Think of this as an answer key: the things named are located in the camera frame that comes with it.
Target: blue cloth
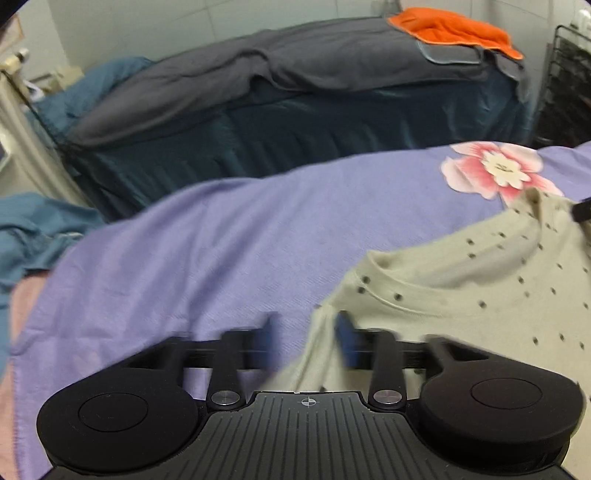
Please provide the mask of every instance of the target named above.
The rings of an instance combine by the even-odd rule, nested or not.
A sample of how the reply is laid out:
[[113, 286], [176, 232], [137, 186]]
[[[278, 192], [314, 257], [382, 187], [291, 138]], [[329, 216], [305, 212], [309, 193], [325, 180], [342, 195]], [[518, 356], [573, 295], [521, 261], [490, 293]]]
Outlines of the blue cloth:
[[0, 199], [0, 377], [10, 350], [10, 293], [28, 273], [51, 269], [84, 234], [102, 225], [94, 209], [36, 193]]
[[151, 60], [144, 57], [108, 61], [89, 70], [82, 80], [64, 92], [50, 95], [36, 103], [35, 110], [51, 126], [51, 133], [63, 141], [78, 120], [94, 109], [109, 92], [152, 64]]

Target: teal bedsheet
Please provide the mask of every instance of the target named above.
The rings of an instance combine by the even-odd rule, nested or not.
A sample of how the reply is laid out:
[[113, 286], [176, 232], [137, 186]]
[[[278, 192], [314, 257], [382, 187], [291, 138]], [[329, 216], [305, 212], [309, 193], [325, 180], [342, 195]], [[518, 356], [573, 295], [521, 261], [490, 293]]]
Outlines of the teal bedsheet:
[[470, 140], [519, 144], [529, 127], [515, 83], [492, 66], [484, 82], [357, 93], [286, 92], [257, 80], [239, 100], [78, 152], [69, 165], [104, 217], [115, 220], [205, 180], [265, 177], [355, 154]]

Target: ridged black surface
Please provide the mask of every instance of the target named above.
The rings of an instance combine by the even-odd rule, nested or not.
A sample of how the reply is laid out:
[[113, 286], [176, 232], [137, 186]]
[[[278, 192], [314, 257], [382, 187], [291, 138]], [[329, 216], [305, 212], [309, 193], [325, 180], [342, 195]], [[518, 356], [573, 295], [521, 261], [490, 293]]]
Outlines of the ridged black surface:
[[[316, 404], [302, 401], [312, 398]], [[46, 480], [92, 478], [55, 468]], [[499, 480], [449, 465], [399, 414], [374, 413], [355, 393], [260, 393], [247, 408], [216, 413], [172, 459], [113, 480]], [[572, 480], [558, 467], [518, 477]]]

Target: beige shirt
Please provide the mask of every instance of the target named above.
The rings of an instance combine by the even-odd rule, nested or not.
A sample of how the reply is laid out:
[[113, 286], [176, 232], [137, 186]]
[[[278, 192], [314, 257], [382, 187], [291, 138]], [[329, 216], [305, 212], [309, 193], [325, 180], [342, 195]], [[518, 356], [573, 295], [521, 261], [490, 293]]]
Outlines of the beige shirt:
[[[439, 241], [368, 252], [314, 311], [303, 354], [270, 390], [361, 390], [368, 374], [345, 368], [335, 316], [401, 339], [442, 335], [558, 372], [591, 394], [591, 226], [572, 220], [572, 202], [528, 190], [500, 215]], [[421, 380], [407, 378], [409, 392]], [[591, 414], [563, 466], [591, 480]]]

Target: round black pad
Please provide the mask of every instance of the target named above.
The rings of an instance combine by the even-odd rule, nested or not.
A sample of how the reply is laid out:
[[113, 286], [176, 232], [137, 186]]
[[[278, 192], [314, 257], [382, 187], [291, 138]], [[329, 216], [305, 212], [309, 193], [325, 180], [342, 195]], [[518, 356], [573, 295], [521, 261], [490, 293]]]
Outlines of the round black pad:
[[455, 362], [430, 378], [421, 423], [448, 452], [491, 463], [521, 463], [568, 444], [583, 412], [569, 379], [502, 358]]
[[148, 414], [148, 403], [130, 393], [104, 393], [80, 408], [82, 422], [98, 432], [122, 432], [135, 427]]
[[493, 378], [474, 385], [472, 397], [487, 407], [515, 410], [537, 403], [542, 398], [542, 391], [525, 380]]
[[42, 406], [37, 433], [50, 460], [83, 473], [139, 470], [179, 451], [197, 427], [195, 401], [161, 371], [111, 369]]

